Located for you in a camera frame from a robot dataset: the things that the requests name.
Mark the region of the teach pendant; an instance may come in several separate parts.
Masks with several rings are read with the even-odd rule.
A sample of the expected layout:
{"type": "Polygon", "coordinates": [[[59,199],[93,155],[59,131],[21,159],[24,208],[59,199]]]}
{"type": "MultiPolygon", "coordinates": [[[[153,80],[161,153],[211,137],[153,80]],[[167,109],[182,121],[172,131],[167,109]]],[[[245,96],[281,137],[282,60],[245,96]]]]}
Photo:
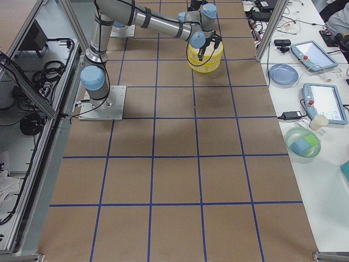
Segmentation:
{"type": "Polygon", "coordinates": [[[292,44],[290,49],[308,69],[314,72],[332,69],[338,66],[335,59],[313,40],[292,44]]]}
{"type": "Polygon", "coordinates": [[[310,119],[325,116],[331,124],[348,124],[338,88],[335,85],[305,83],[302,89],[305,111],[310,119]]]}

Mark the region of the green sponge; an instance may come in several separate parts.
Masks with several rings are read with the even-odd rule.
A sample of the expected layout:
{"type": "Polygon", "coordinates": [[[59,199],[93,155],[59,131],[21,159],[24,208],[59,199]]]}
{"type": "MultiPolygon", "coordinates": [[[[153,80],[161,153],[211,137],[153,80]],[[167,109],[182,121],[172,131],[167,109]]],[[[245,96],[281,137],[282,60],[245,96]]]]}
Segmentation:
{"type": "Polygon", "coordinates": [[[305,136],[304,140],[309,144],[310,147],[315,147],[315,146],[317,146],[320,143],[320,141],[317,138],[317,136],[314,135],[313,133],[305,136]]]}

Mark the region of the teal box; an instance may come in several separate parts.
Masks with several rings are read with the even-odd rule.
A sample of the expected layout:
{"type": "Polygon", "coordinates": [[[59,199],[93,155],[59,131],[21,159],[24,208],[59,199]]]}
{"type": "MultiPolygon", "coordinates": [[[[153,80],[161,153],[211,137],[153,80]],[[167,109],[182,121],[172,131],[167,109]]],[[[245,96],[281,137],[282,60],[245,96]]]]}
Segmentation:
{"type": "Polygon", "coordinates": [[[349,181],[349,160],[340,166],[340,170],[346,178],[346,180],[349,181]]]}

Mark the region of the black webcam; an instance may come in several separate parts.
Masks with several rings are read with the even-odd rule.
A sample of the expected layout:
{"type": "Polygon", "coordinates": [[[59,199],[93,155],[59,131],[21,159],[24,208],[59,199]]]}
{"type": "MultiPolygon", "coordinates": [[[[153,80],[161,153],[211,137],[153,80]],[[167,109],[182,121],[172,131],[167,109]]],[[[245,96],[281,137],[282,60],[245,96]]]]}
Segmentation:
{"type": "Polygon", "coordinates": [[[291,41],[289,39],[275,39],[274,45],[281,53],[286,53],[290,50],[291,41]]]}

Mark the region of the paper cup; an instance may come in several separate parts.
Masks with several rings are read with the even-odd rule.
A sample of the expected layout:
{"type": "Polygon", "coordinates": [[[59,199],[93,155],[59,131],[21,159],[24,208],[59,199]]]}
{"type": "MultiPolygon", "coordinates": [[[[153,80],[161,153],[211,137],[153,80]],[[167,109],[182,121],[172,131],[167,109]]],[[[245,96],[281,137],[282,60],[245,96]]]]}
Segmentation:
{"type": "Polygon", "coordinates": [[[312,130],[319,130],[325,126],[327,126],[329,123],[329,120],[321,114],[317,114],[314,116],[314,118],[310,121],[309,127],[312,130]]]}

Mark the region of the upper teach pendant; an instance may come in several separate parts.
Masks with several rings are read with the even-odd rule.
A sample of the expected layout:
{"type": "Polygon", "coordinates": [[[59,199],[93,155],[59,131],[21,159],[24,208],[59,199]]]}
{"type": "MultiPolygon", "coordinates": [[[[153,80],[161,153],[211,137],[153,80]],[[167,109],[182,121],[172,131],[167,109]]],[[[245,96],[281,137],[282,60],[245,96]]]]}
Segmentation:
{"type": "Polygon", "coordinates": [[[335,59],[313,40],[292,44],[290,49],[308,69],[314,72],[332,69],[338,66],[335,59]]]}

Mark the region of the black monitor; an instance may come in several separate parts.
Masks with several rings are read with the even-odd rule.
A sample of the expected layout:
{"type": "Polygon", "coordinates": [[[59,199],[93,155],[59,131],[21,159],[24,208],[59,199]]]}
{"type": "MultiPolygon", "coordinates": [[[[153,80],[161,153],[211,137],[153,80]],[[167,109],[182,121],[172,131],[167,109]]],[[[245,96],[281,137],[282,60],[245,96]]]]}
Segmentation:
{"type": "Polygon", "coordinates": [[[43,57],[48,48],[47,41],[48,38],[43,29],[40,27],[37,20],[34,20],[19,47],[19,51],[35,51],[38,57],[43,57]]]}

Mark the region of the green glass bowl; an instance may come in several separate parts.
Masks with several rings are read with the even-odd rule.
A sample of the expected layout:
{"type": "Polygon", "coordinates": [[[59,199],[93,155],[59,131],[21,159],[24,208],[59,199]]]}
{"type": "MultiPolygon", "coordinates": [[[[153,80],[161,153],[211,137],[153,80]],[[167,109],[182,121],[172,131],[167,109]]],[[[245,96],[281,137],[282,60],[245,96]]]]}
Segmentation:
{"type": "Polygon", "coordinates": [[[291,160],[297,163],[310,163],[321,151],[319,138],[301,127],[291,128],[285,135],[285,143],[291,160]]]}

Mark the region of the black power adapter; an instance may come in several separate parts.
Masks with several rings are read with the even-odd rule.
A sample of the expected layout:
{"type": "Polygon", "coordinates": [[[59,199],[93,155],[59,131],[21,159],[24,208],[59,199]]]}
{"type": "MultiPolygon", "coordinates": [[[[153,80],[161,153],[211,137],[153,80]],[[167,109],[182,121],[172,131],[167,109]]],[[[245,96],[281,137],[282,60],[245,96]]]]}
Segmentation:
{"type": "Polygon", "coordinates": [[[279,120],[288,121],[288,120],[299,120],[303,117],[300,111],[287,111],[283,112],[280,116],[278,116],[279,120]]]}

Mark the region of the blue plate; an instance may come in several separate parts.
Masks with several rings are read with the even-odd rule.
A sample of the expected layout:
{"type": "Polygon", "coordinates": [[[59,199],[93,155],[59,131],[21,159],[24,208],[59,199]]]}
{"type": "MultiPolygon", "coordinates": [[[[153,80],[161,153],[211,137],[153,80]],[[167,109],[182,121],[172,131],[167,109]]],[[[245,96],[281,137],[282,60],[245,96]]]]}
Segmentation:
{"type": "Polygon", "coordinates": [[[269,70],[272,80],[282,86],[292,86],[298,82],[298,72],[290,65],[275,64],[269,70]]]}

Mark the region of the blue sponge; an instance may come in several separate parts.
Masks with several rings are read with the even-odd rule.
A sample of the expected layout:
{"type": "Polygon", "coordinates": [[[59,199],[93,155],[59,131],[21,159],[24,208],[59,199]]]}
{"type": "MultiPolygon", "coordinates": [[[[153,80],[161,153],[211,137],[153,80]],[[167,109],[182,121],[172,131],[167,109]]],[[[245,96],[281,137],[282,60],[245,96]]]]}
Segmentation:
{"type": "Polygon", "coordinates": [[[290,145],[290,149],[298,154],[301,155],[303,154],[307,149],[309,149],[310,146],[309,144],[304,140],[304,138],[300,138],[296,141],[294,141],[291,145],[290,145]]]}

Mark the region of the aluminium frame post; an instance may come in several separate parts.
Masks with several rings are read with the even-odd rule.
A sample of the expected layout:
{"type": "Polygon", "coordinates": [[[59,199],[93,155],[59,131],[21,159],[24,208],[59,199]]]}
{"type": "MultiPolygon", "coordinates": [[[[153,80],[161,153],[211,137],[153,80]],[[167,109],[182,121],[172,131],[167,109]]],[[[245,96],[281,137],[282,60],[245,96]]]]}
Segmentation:
{"type": "Polygon", "coordinates": [[[271,41],[271,38],[276,30],[276,27],[287,7],[288,1],[287,0],[278,0],[276,2],[275,8],[272,12],[271,18],[269,20],[269,23],[267,25],[266,31],[262,37],[262,40],[258,46],[255,60],[257,62],[260,62],[268,45],[271,41]]]}

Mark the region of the lower teach pendant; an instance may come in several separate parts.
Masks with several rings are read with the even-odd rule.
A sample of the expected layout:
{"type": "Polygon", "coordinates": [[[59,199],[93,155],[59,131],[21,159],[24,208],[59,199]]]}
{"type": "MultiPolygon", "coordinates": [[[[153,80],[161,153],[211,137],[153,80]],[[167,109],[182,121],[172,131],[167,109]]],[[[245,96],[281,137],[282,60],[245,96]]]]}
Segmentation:
{"type": "Polygon", "coordinates": [[[348,124],[338,88],[335,85],[305,83],[302,89],[305,111],[310,119],[325,116],[331,124],[348,124]]]}

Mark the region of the yellow bamboo steamer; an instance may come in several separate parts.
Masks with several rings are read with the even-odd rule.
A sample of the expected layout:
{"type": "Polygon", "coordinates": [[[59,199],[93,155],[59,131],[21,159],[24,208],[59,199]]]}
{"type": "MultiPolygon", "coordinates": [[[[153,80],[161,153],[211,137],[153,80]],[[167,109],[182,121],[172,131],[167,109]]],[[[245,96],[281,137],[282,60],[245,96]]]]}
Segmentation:
{"type": "Polygon", "coordinates": [[[222,42],[220,43],[219,47],[216,50],[214,50],[214,43],[211,43],[208,47],[206,47],[203,60],[200,61],[197,56],[198,49],[195,49],[191,45],[189,45],[187,57],[188,58],[190,57],[193,60],[204,62],[204,63],[207,63],[208,61],[216,61],[218,59],[221,60],[223,49],[224,49],[224,46],[222,42]]]}
{"type": "Polygon", "coordinates": [[[207,73],[212,73],[213,71],[218,69],[220,65],[220,59],[216,61],[208,61],[207,63],[204,63],[204,62],[193,60],[192,58],[189,57],[188,64],[193,71],[197,73],[207,74],[207,73]]]}

